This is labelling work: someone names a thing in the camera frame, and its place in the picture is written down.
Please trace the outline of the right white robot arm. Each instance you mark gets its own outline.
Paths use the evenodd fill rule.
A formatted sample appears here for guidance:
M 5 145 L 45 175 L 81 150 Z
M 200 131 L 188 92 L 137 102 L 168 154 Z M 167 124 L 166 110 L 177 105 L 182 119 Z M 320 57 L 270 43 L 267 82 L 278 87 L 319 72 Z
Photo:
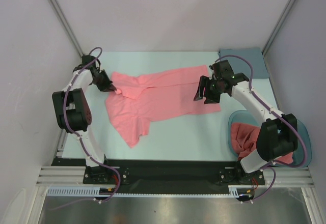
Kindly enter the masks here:
M 223 93 L 240 102 L 260 125 L 256 149 L 235 165 L 235 179 L 247 184 L 253 173 L 298 148 L 297 119 L 261 99 L 251 80 L 242 73 L 218 78 L 201 76 L 194 101 L 203 99 L 206 104 L 219 103 Z

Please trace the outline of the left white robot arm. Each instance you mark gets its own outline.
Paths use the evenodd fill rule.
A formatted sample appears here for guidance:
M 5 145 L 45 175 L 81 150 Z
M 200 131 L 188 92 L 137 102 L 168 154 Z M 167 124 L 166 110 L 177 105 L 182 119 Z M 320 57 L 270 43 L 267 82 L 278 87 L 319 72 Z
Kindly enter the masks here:
M 67 133 L 74 135 L 85 156 L 85 184 L 120 183 L 118 171 L 108 166 L 105 153 L 101 150 L 92 132 L 92 114 L 85 92 L 95 85 L 101 92 L 113 92 L 116 88 L 107 73 L 95 65 L 77 66 L 69 84 L 52 94 L 57 124 Z

